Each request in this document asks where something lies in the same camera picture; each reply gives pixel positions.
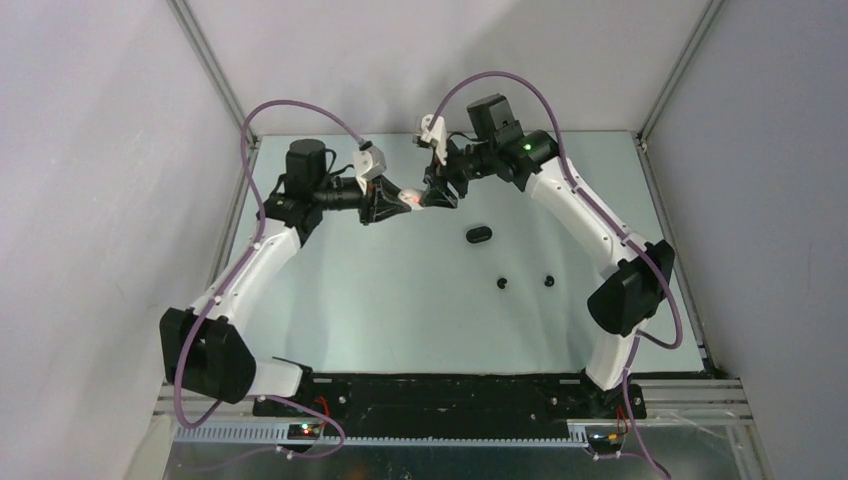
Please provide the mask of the black earbud charging case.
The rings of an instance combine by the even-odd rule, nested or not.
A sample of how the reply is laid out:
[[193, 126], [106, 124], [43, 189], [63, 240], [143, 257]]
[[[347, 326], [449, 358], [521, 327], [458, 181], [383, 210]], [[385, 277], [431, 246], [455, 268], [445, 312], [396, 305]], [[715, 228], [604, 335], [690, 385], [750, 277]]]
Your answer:
[[465, 239], [469, 244], [487, 242], [493, 238], [493, 230], [487, 225], [476, 226], [465, 232]]

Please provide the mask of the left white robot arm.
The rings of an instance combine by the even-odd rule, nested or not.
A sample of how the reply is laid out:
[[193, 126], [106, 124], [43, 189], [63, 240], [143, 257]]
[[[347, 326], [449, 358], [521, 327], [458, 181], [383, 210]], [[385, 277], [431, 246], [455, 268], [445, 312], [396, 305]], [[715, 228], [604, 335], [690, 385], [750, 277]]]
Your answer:
[[316, 403], [302, 380], [304, 366], [254, 355], [243, 334], [257, 303], [282, 267], [305, 245], [326, 211], [351, 210], [364, 225], [420, 209], [421, 191], [401, 189], [384, 176], [382, 152], [372, 143], [354, 151], [354, 173], [334, 170], [335, 152], [317, 139], [293, 141], [286, 170], [257, 213], [253, 238], [241, 256], [189, 307], [160, 320], [166, 379], [217, 401], [276, 395], [292, 416]]

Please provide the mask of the white earbud charging case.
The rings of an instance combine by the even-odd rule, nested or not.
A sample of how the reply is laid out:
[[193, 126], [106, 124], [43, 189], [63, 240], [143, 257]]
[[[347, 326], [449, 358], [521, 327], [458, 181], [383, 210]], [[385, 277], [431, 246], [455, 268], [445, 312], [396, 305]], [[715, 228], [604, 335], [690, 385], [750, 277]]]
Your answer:
[[419, 189], [405, 188], [399, 191], [398, 199], [410, 207], [412, 211], [422, 210], [421, 198], [424, 192]]

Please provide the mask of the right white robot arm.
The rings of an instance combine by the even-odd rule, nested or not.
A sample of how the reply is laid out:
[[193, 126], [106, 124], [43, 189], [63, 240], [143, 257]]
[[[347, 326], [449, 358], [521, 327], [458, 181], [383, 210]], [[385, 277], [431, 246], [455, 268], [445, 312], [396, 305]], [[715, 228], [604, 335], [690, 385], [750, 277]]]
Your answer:
[[667, 241], [651, 243], [627, 226], [575, 173], [551, 134], [523, 129], [505, 96], [485, 97], [467, 112], [475, 136], [464, 147], [451, 139], [443, 117], [420, 120], [416, 141], [432, 149], [433, 159], [418, 202], [454, 208], [471, 181], [496, 176], [546, 207], [584, 248], [603, 282], [587, 300], [601, 332], [581, 402], [591, 416], [606, 418], [622, 403], [618, 386], [637, 334], [667, 297], [675, 252]]

